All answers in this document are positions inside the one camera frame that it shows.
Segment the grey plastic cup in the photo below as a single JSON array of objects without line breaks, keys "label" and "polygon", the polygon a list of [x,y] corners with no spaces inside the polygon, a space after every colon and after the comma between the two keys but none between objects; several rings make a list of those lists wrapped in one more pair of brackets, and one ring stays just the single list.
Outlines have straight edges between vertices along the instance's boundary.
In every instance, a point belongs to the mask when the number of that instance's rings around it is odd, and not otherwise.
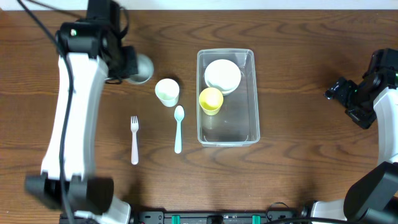
[{"label": "grey plastic cup", "polygon": [[149,81],[154,74],[154,64],[148,56],[137,54],[137,70],[138,73],[127,78],[127,82],[141,85]]}]

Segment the white plastic cup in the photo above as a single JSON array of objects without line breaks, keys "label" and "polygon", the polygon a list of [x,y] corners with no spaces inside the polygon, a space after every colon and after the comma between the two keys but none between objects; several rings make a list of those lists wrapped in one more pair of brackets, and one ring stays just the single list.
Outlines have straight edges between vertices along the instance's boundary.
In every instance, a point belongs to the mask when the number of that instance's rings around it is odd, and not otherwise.
[{"label": "white plastic cup", "polygon": [[170,78],[160,80],[155,86],[155,95],[166,107],[174,107],[178,103],[180,87]]}]

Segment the yellow plastic cup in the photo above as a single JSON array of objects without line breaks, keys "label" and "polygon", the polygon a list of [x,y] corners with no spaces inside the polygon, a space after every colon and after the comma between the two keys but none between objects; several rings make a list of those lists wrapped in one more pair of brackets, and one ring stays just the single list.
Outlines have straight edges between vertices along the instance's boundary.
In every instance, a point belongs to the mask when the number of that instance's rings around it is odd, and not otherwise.
[{"label": "yellow plastic cup", "polygon": [[209,116],[216,115],[223,104],[223,94],[217,88],[205,88],[199,95],[199,104]]}]

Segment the white plastic bowl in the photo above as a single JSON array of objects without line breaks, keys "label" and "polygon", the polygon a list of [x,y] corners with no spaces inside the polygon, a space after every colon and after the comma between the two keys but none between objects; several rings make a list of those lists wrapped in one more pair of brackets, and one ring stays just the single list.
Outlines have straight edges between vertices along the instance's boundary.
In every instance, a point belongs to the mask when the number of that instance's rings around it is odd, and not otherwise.
[{"label": "white plastic bowl", "polygon": [[217,88],[223,95],[229,95],[239,86],[241,71],[234,62],[219,59],[206,67],[204,79],[207,87]]}]

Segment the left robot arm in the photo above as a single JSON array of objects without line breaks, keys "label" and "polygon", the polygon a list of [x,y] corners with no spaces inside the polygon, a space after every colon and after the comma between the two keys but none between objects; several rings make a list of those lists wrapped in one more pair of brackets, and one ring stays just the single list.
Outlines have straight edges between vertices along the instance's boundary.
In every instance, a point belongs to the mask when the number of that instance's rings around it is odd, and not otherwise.
[{"label": "left robot arm", "polygon": [[28,176],[25,189],[47,208],[63,210],[73,221],[129,223],[131,206],[114,195],[114,182],[95,175],[95,132],[103,86],[126,74],[121,33],[105,21],[62,24],[60,86],[50,143],[40,175]]}]

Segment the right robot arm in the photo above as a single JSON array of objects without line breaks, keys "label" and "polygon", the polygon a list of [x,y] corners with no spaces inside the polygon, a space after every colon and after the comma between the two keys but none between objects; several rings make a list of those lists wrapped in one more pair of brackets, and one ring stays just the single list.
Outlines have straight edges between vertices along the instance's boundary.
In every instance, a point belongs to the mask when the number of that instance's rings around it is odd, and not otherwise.
[{"label": "right robot arm", "polygon": [[373,52],[356,84],[343,77],[325,92],[360,128],[378,130],[377,166],[353,184],[344,199],[316,201],[302,212],[309,223],[397,223],[397,51]]}]

